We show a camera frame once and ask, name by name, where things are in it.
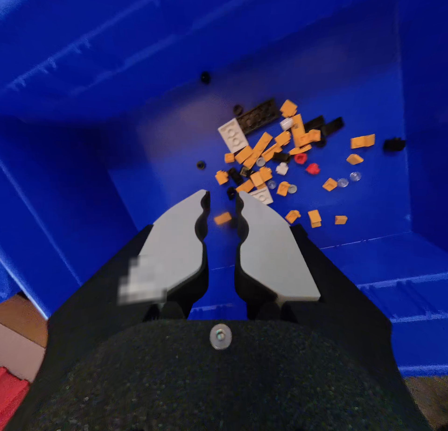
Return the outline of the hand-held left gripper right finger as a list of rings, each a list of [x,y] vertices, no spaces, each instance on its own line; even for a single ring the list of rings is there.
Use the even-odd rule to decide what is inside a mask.
[[[289,223],[249,193],[237,195],[238,238],[234,286],[256,319],[264,305],[319,301],[321,293]]]

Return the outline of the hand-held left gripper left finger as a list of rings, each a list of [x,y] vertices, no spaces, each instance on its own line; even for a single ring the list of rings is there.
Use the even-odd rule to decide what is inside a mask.
[[[188,318],[209,286],[209,213],[210,192],[200,189],[154,222],[138,256],[137,287],[143,300],[175,302]]]

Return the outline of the pile of lego pieces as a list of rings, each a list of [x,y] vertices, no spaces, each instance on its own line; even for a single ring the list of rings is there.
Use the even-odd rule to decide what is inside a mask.
[[[348,223],[345,234],[384,235],[407,228],[410,196],[406,157],[384,151],[389,133],[403,132],[395,94],[375,98],[374,81],[313,100],[304,108],[286,100],[280,118],[246,136],[248,146],[217,157],[218,215],[234,209],[242,192],[294,223],[312,228]]]

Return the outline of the blue plastic bin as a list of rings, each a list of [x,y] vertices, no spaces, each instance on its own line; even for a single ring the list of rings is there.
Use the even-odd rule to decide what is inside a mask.
[[[242,318],[218,128],[273,99],[339,129],[272,168],[272,208],[447,375],[447,0],[1,0],[1,297],[49,317],[138,231],[211,194],[210,284]]]

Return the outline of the white lego plate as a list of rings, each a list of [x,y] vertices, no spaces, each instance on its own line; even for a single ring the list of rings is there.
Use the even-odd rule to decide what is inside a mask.
[[[232,154],[239,152],[249,145],[236,118],[218,127],[217,130],[228,147],[229,152]]]

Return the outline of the long black lego plate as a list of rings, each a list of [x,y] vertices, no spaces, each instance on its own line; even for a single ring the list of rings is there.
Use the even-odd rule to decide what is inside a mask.
[[[255,108],[236,117],[243,134],[248,136],[260,128],[279,120],[280,111],[274,98],[260,103]]]

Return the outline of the red and white cardboard box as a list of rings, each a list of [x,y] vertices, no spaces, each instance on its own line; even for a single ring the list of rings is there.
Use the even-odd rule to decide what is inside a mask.
[[[29,393],[48,342],[48,321],[23,294],[0,305],[1,430]]]

